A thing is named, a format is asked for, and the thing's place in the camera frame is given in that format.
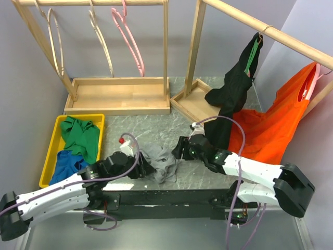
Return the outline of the left wooden clothes rack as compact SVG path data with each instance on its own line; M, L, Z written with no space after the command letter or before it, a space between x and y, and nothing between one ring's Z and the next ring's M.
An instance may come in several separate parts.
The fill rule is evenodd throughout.
M13 1L17 12L50 62L68 92L64 112L105 115L168 115L168 1L125 1L126 6L163 7L163 76L117 78L73 78L65 71L62 48L56 52L52 25L58 25L53 7L88 6L89 1ZM122 13L121 1L93 1Z

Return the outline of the blue garment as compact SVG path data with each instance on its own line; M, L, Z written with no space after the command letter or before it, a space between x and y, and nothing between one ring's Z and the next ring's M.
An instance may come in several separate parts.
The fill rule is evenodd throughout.
M87 166L82 155L72 155L72 151L62 150L57 154L55 171L49 185L63 181Z

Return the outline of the light pink hanger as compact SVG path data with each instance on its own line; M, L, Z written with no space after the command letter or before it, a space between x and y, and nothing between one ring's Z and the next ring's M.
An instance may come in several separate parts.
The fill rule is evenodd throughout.
M311 73L307 76L306 80L301 86L301 89L298 94L298 102L301 102L303 100L310 100L315 86L317 84L317 81L328 74L332 72L330 70L328 73L321 73L321 65L319 63L314 62L313 63L314 68L312 69Z

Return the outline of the green garment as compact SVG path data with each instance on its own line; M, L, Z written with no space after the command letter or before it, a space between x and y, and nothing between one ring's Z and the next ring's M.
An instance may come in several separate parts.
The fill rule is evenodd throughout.
M91 120L66 116L60 123L64 150L73 156L81 155L88 164L93 164L98 155L100 130Z

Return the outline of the right wooden clothes rack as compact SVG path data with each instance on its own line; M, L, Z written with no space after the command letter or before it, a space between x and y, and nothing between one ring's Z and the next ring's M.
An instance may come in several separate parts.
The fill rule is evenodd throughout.
M277 30L273 26L269 26L223 1L197 1L185 85L183 90L170 99L171 105L189 120L198 122L219 113L217 107L209 105L204 100L204 96L211 90L211 87L200 79L194 80L196 60L207 5L227 14L320 65L332 69L331 56Z

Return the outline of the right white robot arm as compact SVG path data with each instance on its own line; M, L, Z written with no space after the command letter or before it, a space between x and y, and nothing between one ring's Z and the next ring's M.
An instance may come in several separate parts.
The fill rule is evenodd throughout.
M245 181L228 194L229 204L257 202L279 206L302 218L315 192L314 185L294 164L270 165L215 148L202 134L180 136L172 150L176 159L200 160L212 172L242 177Z

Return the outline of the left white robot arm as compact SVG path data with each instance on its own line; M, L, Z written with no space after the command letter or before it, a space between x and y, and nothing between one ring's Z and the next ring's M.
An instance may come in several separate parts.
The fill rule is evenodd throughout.
M115 152L46 188L20 195L6 193L1 199L1 239L16 239L30 226L66 211L99 209L107 199L103 188L108 182L121 177L139 179L153 173L155 169L143 155Z

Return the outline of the wooden clothes rack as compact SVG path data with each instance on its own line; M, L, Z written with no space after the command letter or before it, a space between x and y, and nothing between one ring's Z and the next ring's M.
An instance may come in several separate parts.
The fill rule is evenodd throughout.
M89 1L13 1L17 12L50 62L68 92L64 112L105 115L168 115L168 1L125 1L126 6L163 7L163 76L117 78L73 78L65 71L62 48L56 52L52 25L58 25L53 7L88 6ZM93 1L122 13L121 1Z
M227 14L320 65L332 69L331 56L277 30L273 26L269 26L223 1L197 1L185 85L183 90L170 99L171 105L189 120L198 122L219 113L217 107L209 105L204 100L204 96L211 90L211 87L200 79L194 80L196 60L207 5Z

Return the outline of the yellow plastic bin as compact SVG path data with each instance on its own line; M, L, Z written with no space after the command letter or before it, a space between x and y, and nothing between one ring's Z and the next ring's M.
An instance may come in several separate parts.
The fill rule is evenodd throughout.
M104 136L105 127L105 115L104 114L82 114L82 115L70 115L73 118L78 118L81 120L91 120L93 124L100 130L99 141L98 141L98 153L96 161L100 160L101 147ZM52 132L52 137L49 143L48 151L46 154L43 170L39 180L39 187L48 187L48 184L54 174L56 168L57 154L59 151L63 150L65 146L65 141L61 136L60 123L66 119L67 115L60 115L56 118L54 129Z

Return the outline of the black garment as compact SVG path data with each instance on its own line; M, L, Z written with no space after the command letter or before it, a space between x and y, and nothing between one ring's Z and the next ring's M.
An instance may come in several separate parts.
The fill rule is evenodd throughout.
M225 74L224 85L219 89L210 90L204 97L209 105L220 108L220 116L233 118L233 114L241 111L247 100L247 91L252 86L263 41L260 43L251 64L250 77L246 75L245 67L254 42L258 38L259 33L257 32L242 51L237 63ZM232 121L221 117L207 121L204 123L206 138L213 146L228 149L232 125Z

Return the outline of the grey tank top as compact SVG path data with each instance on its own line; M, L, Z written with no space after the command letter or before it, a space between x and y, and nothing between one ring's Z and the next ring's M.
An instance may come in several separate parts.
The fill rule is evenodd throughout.
M176 159L171 149L156 143L145 143L140 150L154 172L147 179L157 184L177 181L176 171L180 160Z

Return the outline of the orange garment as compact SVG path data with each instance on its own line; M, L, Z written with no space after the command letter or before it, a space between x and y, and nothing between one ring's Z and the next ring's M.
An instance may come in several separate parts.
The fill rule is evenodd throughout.
M234 114L238 125L232 126L229 151L267 164L281 162L310 102L298 102L298 94L314 68L313 63L303 67L276 92L267 112L242 109Z

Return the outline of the pink plastic hanger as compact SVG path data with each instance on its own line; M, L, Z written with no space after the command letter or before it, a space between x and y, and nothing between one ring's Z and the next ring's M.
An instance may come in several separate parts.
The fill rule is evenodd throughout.
M117 11L114 7L111 8L111 14L113 22L118 28L120 34L122 35L126 45L128 46L139 71L141 77L145 76L145 66L144 61L137 46L137 43L127 25L126 16L127 16L127 6L125 0L121 0L122 4L122 13Z

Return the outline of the green plastic hanger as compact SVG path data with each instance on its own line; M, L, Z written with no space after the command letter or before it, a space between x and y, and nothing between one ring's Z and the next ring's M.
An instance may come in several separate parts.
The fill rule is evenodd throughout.
M268 28L270 27L273 27L272 25L269 25L267 26L262 32L259 33L259 38L255 40L254 42L254 45L251 49L251 52L250 52L250 55L249 55L249 58L248 58L248 61L247 61L247 65L245 67L245 73L248 77L250 77L250 67L251 67L251 64L255 58L255 55L257 53L257 49L260 45L260 43L263 41L263 32L266 31Z

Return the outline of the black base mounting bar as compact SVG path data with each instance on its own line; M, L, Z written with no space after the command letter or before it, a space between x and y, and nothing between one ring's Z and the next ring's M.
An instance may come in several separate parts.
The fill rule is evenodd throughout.
M93 210L118 220L210 218L224 220L233 189L102 191Z

